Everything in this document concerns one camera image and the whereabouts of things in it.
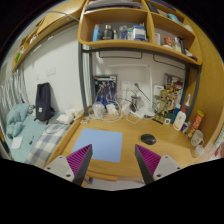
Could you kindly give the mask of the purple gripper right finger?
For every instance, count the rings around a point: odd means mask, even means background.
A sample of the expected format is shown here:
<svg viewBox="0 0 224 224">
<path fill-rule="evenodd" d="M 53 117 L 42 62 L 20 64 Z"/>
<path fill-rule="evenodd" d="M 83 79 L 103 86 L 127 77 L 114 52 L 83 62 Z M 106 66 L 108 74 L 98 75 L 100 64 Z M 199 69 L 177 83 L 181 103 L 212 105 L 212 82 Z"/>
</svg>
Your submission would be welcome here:
<svg viewBox="0 0 224 224">
<path fill-rule="evenodd" d="M 137 159 L 144 183 L 152 183 L 154 181 L 154 172 L 161 160 L 161 157 L 140 145 L 135 145 L 135 157 Z"/>
</svg>

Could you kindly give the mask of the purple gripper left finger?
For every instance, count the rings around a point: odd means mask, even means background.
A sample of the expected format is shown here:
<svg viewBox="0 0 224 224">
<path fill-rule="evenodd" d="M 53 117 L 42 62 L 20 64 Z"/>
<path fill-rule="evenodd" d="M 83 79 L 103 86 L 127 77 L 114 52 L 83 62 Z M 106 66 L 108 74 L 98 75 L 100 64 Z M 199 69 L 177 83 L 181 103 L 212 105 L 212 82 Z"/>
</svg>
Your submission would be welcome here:
<svg viewBox="0 0 224 224">
<path fill-rule="evenodd" d="M 87 145 L 66 157 L 67 162 L 74 173 L 73 182 L 76 185 L 82 185 L 92 154 L 92 145 Z"/>
</svg>

